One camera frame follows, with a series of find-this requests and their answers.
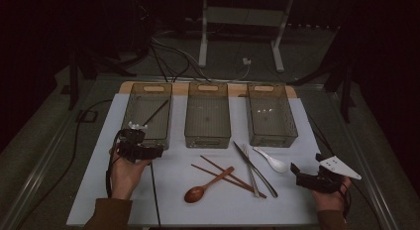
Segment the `metal fork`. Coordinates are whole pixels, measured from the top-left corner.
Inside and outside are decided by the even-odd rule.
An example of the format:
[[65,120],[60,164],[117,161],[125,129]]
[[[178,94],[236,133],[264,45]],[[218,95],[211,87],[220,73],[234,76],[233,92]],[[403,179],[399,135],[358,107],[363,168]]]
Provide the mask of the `metal fork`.
[[[248,151],[247,146],[245,144],[242,145],[242,150],[243,150],[243,153],[245,154],[245,156],[248,158],[249,157],[249,151]],[[255,197],[260,198],[258,185],[256,183],[254,173],[253,173],[253,170],[252,170],[251,166],[248,165],[248,169],[249,169],[250,180],[251,180],[252,187],[254,189]]]

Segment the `black chopstick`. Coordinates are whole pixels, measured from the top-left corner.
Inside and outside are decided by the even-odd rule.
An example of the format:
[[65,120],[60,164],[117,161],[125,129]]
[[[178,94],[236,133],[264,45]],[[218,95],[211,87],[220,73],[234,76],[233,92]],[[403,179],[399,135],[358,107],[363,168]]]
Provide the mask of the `black chopstick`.
[[144,122],[144,126],[147,126],[149,122],[158,115],[159,111],[168,103],[168,100],[165,100],[165,102]]
[[153,186],[153,194],[154,194],[154,203],[155,203],[155,209],[156,209],[156,215],[157,215],[157,229],[161,228],[161,220],[160,220],[160,213],[159,213],[159,206],[158,206],[158,193],[157,193],[157,187],[156,187],[156,178],[155,178],[155,169],[154,164],[151,163],[151,176],[152,176],[152,186]]

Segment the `brown wooden spoon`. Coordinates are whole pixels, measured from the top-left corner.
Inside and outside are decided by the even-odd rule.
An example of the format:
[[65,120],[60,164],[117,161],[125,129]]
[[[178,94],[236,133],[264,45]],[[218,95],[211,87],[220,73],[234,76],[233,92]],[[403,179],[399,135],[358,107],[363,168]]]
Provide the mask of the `brown wooden spoon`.
[[221,172],[220,174],[217,174],[211,181],[209,181],[206,184],[203,185],[197,185],[192,188],[190,188],[185,194],[184,194],[184,201],[187,203],[195,203],[199,201],[203,196],[208,187],[210,187],[215,182],[221,180],[226,175],[233,172],[235,169],[233,167],[228,167],[226,170]]

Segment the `black rectangular floor bracket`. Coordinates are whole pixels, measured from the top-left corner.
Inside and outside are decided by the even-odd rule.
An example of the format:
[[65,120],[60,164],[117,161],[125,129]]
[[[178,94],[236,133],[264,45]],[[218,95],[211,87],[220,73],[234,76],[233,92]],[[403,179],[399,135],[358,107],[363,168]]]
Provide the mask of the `black rectangular floor bracket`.
[[76,123],[94,123],[97,120],[98,112],[93,110],[80,110],[77,117]]

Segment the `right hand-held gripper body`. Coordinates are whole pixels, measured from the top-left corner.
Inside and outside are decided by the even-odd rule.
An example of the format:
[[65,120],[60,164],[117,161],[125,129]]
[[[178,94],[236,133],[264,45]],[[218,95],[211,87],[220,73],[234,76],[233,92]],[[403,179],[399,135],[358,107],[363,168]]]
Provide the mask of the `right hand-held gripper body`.
[[340,190],[343,176],[354,179],[362,178],[360,174],[334,156],[319,163],[316,175],[306,173],[306,177],[297,177],[296,184],[322,193],[334,193]]

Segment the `transparent grey plastic bin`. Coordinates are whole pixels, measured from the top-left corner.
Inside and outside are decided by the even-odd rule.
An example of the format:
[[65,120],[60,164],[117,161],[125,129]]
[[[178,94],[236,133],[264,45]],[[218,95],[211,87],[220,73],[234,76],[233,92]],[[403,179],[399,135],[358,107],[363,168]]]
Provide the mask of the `transparent grey plastic bin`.
[[252,146],[289,148],[298,137],[282,84],[248,83],[247,113]]
[[165,102],[168,103],[145,126],[146,133],[143,144],[146,147],[169,147],[169,127],[171,119],[172,87],[170,83],[138,83],[132,86],[129,95],[122,128],[128,123],[144,126],[144,122]]
[[187,148],[228,148],[231,122],[226,83],[189,84],[184,137]]

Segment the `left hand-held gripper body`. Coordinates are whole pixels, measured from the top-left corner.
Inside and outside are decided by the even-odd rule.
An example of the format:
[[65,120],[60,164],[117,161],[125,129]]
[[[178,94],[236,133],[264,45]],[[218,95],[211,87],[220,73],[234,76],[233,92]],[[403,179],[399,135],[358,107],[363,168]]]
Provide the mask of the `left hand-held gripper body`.
[[134,124],[132,121],[128,123],[128,127],[117,133],[117,141],[119,144],[118,154],[127,159],[131,163],[136,163],[145,157],[145,147],[143,141],[146,133],[145,126]]

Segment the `dark equipment tower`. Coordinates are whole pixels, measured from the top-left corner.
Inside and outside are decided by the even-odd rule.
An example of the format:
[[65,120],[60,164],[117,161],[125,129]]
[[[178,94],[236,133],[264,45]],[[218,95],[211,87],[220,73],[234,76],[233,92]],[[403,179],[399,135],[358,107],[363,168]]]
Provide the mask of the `dark equipment tower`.
[[138,57],[149,52],[155,25],[152,0],[131,0],[133,16],[133,34],[130,48]]

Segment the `light wooden board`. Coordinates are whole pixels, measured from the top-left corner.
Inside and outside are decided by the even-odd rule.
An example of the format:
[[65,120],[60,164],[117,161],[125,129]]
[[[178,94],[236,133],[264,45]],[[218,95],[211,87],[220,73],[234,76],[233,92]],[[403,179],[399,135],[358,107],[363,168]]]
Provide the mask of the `light wooden board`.
[[[119,88],[119,93],[130,94],[132,86],[138,84],[137,81],[125,81]],[[172,93],[174,95],[187,95],[188,94],[188,82],[176,82],[171,85]],[[286,86],[285,92],[288,98],[296,98],[297,94],[293,87]],[[247,94],[247,86],[244,83],[229,83],[228,94],[230,97],[245,97]]]

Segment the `grey metal stand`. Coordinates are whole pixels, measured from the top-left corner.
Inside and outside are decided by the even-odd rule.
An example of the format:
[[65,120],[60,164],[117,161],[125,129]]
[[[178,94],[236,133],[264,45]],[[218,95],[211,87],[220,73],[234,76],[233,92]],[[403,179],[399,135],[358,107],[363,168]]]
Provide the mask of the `grey metal stand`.
[[294,0],[287,0],[285,7],[281,11],[228,8],[209,6],[207,0],[202,2],[202,30],[201,43],[198,56],[198,65],[205,67],[207,63],[207,26],[211,24],[229,24],[229,25],[249,25],[277,27],[277,36],[270,42],[270,48],[273,56],[275,70],[284,72],[284,64],[279,50],[280,42],[284,34],[288,17]]

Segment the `white table board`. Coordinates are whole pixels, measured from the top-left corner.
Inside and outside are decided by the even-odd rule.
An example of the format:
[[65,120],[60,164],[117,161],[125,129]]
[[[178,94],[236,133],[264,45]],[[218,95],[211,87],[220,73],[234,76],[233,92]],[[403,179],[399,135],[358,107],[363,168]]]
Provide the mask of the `white table board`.
[[[117,131],[121,128],[128,94],[116,94],[111,104],[96,147],[93,151],[79,191],[68,215],[66,224],[81,226],[94,211],[95,199],[106,196],[105,171],[108,167],[108,151]],[[185,147],[184,123],[187,96],[175,95],[172,99],[172,116],[169,149],[160,159],[153,161],[157,207],[162,227],[227,227],[227,226],[304,226],[317,223],[314,201],[310,192],[295,184],[295,175],[287,171],[275,172],[266,160],[249,150],[253,164],[262,172],[278,193],[273,197],[260,178],[256,176],[260,192],[266,198],[256,198],[225,180],[211,185],[201,200],[188,204],[185,192],[192,186],[201,185],[214,178],[213,175],[193,167],[197,165],[219,174],[214,166],[203,160],[206,157],[221,168],[233,167],[233,174],[249,182],[246,163],[233,142],[240,146],[249,143],[246,99],[230,98],[232,137],[228,149],[189,149]],[[296,164],[304,173],[316,173],[319,153],[304,106],[300,99],[289,99],[298,137],[290,148],[262,148],[283,162]],[[141,183],[132,195],[131,226],[157,226],[154,186],[151,169],[147,167]]]

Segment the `person's right hand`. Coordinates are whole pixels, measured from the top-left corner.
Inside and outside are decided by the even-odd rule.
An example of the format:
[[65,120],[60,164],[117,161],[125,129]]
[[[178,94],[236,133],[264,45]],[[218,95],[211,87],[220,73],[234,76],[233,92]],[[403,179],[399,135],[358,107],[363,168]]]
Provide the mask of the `person's right hand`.
[[343,176],[339,191],[334,193],[322,193],[312,190],[311,193],[315,199],[317,210],[337,210],[343,212],[346,208],[346,192],[351,185],[351,180],[347,176]]

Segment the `white ceramic spoon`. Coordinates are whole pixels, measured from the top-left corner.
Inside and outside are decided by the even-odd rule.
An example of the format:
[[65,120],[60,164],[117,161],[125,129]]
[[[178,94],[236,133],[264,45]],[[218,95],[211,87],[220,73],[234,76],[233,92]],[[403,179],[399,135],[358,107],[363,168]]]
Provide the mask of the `white ceramic spoon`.
[[259,147],[253,147],[253,150],[262,155],[274,171],[278,173],[285,173],[287,171],[286,163],[271,157]]

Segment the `black stand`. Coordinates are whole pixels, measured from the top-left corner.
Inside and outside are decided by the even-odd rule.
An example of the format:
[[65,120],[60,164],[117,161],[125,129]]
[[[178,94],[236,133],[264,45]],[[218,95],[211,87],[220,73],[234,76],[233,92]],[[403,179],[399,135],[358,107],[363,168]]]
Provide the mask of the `black stand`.
[[295,81],[288,81],[288,85],[300,86],[313,80],[316,77],[329,73],[323,88],[326,92],[336,92],[342,87],[340,112],[344,120],[349,123],[349,108],[351,106],[351,86],[353,63],[355,61],[355,47],[357,46],[355,37],[348,29],[341,27],[331,46],[327,50],[320,66],[306,76]]
[[122,76],[133,77],[135,74],[126,71],[126,67],[133,66],[134,64],[140,62],[149,52],[148,50],[137,50],[134,58],[121,62],[112,62],[95,52],[93,49],[80,43],[69,43],[68,50],[69,85],[64,88],[63,92],[70,95],[69,110],[72,110],[75,107],[75,104],[79,99],[78,73],[80,71],[86,78],[93,79],[97,75],[94,64],[98,63],[109,68],[114,73]]

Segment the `person's left hand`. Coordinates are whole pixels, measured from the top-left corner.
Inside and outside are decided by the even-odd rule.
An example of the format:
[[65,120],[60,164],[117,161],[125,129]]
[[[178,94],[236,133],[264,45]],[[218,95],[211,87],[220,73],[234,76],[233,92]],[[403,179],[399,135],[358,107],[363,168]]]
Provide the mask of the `person's left hand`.
[[144,169],[149,166],[152,161],[140,160],[137,163],[131,163],[125,158],[122,158],[114,150],[110,152],[110,155],[111,197],[129,200],[141,180]]

